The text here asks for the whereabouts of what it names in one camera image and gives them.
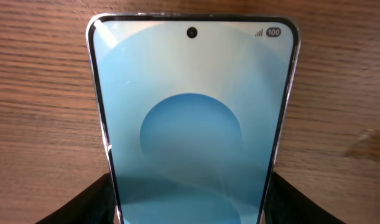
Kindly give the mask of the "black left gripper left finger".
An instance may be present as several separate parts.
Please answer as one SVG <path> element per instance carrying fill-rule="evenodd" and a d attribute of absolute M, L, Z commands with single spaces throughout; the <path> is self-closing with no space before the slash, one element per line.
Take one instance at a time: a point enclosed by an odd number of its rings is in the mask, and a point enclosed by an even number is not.
<path fill-rule="evenodd" d="M 115 199 L 110 174 L 105 173 L 76 197 L 36 224 L 113 224 Z"/>

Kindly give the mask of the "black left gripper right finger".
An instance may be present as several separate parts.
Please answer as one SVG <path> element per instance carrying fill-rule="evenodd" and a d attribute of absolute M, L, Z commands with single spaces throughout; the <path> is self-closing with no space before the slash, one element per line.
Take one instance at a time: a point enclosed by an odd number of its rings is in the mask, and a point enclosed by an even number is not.
<path fill-rule="evenodd" d="M 267 224 L 344 224 L 275 172 L 271 175 L 264 213 Z"/>

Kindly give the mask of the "Galaxy S25 smartphone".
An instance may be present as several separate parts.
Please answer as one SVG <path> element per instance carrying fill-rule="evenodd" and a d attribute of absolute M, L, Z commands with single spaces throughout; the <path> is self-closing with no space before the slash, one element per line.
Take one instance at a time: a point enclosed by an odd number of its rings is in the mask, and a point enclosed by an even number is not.
<path fill-rule="evenodd" d="M 259 223 L 300 48 L 281 16 L 102 13 L 86 27 L 121 223 Z"/>

